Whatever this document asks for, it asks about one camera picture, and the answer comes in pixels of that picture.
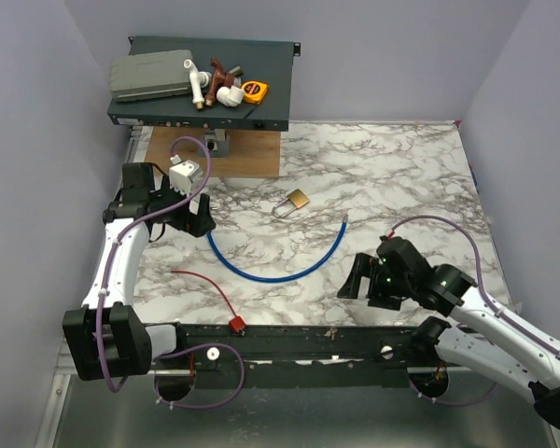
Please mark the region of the brass padlock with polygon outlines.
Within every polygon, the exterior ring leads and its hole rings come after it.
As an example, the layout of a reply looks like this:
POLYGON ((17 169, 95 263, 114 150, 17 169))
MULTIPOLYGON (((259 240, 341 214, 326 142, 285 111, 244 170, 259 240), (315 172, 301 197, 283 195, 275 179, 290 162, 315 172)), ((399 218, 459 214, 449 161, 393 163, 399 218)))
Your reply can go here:
POLYGON ((272 215, 277 218, 288 217, 309 202, 309 197, 301 189, 294 189, 285 199, 273 206, 272 215))

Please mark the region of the red cable lock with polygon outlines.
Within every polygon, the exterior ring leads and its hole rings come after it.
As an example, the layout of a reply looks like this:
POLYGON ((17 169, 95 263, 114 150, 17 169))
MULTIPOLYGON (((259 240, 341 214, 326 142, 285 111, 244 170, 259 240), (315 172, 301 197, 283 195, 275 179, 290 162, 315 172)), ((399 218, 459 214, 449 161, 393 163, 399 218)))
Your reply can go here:
POLYGON ((226 303, 226 305, 228 306, 232 318, 229 321, 229 327, 231 329, 231 332, 234 334, 239 334, 239 335, 244 335, 245 334, 245 327, 246 327, 246 323, 243 320, 243 318, 236 312, 235 308, 232 306, 228 296, 225 294, 225 292, 220 288, 220 286, 211 278, 201 274, 201 273, 196 273, 196 272, 191 272, 191 271, 186 271, 186 270, 171 270, 171 273, 174 274, 184 274, 184 275, 189 275, 195 278, 198 278, 200 280, 205 281, 206 283, 208 283, 211 287, 214 288, 214 290, 220 295, 220 297, 222 298, 222 300, 224 300, 224 302, 226 303))

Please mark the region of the silver key bunch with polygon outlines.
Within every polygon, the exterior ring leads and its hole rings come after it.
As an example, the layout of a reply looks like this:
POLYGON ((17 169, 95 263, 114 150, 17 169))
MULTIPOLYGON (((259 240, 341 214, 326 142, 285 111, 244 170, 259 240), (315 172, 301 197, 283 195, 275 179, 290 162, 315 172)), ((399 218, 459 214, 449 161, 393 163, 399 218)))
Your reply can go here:
POLYGON ((324 334, 325 337, 329 337, 331 339, 333 339, 337 333, 337 329, 334 328, 330 328, 326 331, 326 333, 324 334))

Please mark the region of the white pipe elbow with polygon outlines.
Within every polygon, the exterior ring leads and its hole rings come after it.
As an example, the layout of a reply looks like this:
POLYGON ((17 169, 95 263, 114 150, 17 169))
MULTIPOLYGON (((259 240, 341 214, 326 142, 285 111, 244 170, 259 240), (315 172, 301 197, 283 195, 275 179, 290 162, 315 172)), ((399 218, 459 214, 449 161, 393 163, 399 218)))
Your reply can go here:
POLYGON ((245 92, 234 85, 230 87, 221 86, 216 92, 217 101, 226 107, 237 107, 242 103, 245 92))

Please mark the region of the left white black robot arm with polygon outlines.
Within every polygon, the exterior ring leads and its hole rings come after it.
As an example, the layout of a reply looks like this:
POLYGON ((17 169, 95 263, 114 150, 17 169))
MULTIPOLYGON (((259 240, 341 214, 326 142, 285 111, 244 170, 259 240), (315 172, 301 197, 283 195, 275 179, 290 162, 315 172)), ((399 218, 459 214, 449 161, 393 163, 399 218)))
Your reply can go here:
POLYGON ((210 198, 198 208, 189 200, 201 167, 173 158, 160 184, 150 162, 126 163, 121 188, 103 212, 104 244, 89 293, 80 308, 65 313, 63 332, 77 375, 84 381, 147 373, 158 359, 169 369, 189 354, 176 324, 144 324, 133 308, 135 282, 144 250, 156 224, 195 238, 212 231, 210 198))

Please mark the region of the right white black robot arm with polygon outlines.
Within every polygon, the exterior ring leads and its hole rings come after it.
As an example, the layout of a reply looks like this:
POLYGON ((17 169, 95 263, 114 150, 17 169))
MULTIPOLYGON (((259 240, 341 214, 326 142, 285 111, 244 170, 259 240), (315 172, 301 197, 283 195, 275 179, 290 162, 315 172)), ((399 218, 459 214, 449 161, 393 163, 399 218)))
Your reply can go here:
POLYGON ((400 237, 383 238, 376 253, 358 253, 339 289, 357 297, 369 279, 371 306, 398 310, 411 299, 439 313, 421 324, 411 342, 413 359, 424 366, 438 359, 467 367, 506 386, 533 404, 560 430, 560 341, 537 329, 485 293, 455 266, 432 266, 400 237))

